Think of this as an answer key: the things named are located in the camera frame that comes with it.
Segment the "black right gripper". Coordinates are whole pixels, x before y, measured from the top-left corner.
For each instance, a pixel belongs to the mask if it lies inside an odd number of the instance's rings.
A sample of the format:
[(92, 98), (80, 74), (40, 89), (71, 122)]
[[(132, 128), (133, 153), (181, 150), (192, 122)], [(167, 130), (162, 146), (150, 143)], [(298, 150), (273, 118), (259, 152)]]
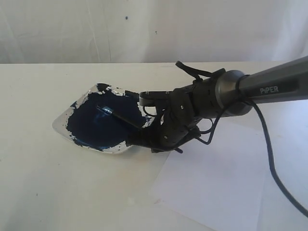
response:
[(177, 88), (169, 95), (163, 124), (130, 133), (127, 144), (150, 147), (152, 153), (176, 151), (182, 154), (180, 146), (201, 136), (197, 124), (203, 118), (216, 118), (218, 114), (213, 81)]

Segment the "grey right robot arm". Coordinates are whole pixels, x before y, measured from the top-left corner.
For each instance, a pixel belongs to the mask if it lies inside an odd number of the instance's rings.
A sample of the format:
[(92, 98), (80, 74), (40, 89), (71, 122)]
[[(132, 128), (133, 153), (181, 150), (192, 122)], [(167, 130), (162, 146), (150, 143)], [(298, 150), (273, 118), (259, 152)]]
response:
[(253, 104), (305, 100), (308, 97), (308, 59), (303, 57), (252, 75), (239, 70), (198, 70), (177, 62), (194, 78), (172, 91), (144, 91), (142, 107), (155, 107), (152, 123), (128, 135), (127, 145), (153, 153), (178, 151), (202, 135), (213, 136), (222, 117), (247, 114)]

